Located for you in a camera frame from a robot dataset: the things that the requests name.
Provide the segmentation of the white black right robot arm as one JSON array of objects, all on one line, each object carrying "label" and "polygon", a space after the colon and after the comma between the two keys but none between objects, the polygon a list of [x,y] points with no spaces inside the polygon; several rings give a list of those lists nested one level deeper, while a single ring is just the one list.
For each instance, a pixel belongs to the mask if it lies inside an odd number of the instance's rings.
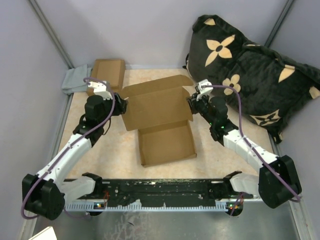
[{"label": "white black right robot arm", "polygon": [[294,161],[287,155],[278,156],[258,146],[228,118],[228,108],[220,97],[195,93],[187,98],[192,114],[200,114],[210,125],[210,135],[214,141],[234,151],[245,160],[256,175],[234,172],[223,185],[223,193],[234,198],[239,193],[260,197],[270,208],[301,199],[302,186]]}]

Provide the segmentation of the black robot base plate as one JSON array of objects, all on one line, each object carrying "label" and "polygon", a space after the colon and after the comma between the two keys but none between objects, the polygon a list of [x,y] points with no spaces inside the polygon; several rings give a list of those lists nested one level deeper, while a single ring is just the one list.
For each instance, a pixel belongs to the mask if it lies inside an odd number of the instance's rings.
[{"label": "black robot base plate", "polygon": [[97,191],[81,200],[106,200],[109,207],[140,201],[143,207],[213,207],[236,198],[229,179],[104,179]]}]

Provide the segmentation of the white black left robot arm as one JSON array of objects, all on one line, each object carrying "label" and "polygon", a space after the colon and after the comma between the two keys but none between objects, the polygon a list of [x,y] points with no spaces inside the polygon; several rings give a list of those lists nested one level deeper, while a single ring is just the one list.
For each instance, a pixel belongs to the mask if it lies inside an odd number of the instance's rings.
[{"label": "white black left robot arm", "polygon": [[106,134],[104,126],[113,116],[126,113],[128,101],[118,93],[104,98],[92,95],[84,105],[84,114],[62,150],[36,174],[27,174],[22,180],[21,216],[28,220],[26,211],[33,217],[55,220],[66,205],[84,197],[97,199],[103,195],[102,177],[84,173],[73,181],[65,181],[76,163]]}]

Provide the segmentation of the white board corner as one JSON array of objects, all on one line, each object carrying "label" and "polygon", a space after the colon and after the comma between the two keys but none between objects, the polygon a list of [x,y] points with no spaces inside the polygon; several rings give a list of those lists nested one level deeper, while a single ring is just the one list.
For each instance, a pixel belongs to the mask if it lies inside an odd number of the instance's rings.
[{"label": "white board corner", "polygon": [[48,226],[29,238],[29,240],[57,240],[57,236],[54,228],[52,226]]}]

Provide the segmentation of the black plush flower-pattern pillow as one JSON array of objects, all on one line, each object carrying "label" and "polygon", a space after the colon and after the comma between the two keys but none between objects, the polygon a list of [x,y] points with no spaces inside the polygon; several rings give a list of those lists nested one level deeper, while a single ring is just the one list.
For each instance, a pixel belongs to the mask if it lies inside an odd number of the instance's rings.
[{"label": "black plush flower-pattern pillow", "polygon": [[320,95],[319,69],[249,40],[218,15],[197,18],[185,62],[195,82],[216,85],[215,96],[241,108],[276,143],[290,118]]}]

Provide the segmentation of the large folded brown cardboard box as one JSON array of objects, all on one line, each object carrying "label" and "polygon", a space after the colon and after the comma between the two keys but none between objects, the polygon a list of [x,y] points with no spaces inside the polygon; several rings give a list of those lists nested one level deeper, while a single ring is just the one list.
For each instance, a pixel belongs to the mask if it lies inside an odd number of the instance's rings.
[{"label": "large folded brown cardboard box", "polygon": [[113,92],[118,93],[123,88],[125,70],[123,59],[96,59],[90,77],[108,81]]}]

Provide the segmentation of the light blue folded cloth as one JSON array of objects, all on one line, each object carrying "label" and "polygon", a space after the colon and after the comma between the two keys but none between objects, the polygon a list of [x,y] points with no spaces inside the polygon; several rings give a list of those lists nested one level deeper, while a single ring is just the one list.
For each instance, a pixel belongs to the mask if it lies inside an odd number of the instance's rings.
[{"label": "light blue folded cloth", "polygon": [[84,78],[90,77],[91,72],[92,68],[87,64],[69,69],[61,86],[62,92],[67,95],[85,92],[87,84],[84,82]]}]

